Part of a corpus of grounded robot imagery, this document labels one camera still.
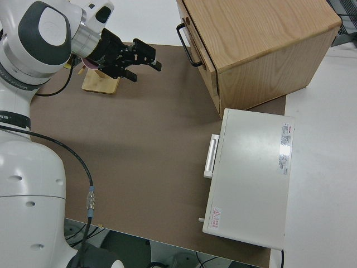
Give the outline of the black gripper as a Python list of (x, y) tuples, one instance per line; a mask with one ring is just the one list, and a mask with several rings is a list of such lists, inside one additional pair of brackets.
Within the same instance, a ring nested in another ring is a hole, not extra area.
[[(156, 59), (156, 49), (140, 39), (132, 42), (134, 62), (137, 65), (145, 64), (157, 71), (161, 71), (162, 64)], [(114, 33), (104, 28), (100, 40), (89, 55), (89, 62), (113, 79), (126, 78), (132, 82), (137, 81), (137, 75), (126, 67), (129, 59), (133, 59), (128, 52), (128, 46), (121, 42)]]

